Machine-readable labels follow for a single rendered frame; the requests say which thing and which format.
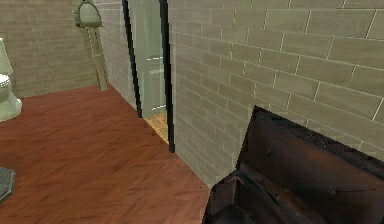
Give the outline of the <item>grey cloth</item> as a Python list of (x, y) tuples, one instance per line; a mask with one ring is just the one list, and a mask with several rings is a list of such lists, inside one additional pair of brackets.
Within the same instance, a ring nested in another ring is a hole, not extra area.
[(0, 204), (13, 194), (15, 177), (14, 170), (0, 167)]

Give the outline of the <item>white toilet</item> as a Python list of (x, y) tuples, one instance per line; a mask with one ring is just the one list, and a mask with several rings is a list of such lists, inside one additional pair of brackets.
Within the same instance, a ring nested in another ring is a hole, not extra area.
[(0, 122), (13, 119), (21, 113), (22, 101), (18, 99), (12, 90), (11, 66), (4, 39), (0, 37)]

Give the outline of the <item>dark brown wooden chest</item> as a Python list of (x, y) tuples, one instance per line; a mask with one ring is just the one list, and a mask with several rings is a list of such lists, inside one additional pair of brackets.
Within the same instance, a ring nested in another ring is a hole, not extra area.
[(384, 224), (384, 162), (256, 106), (201, 224)]

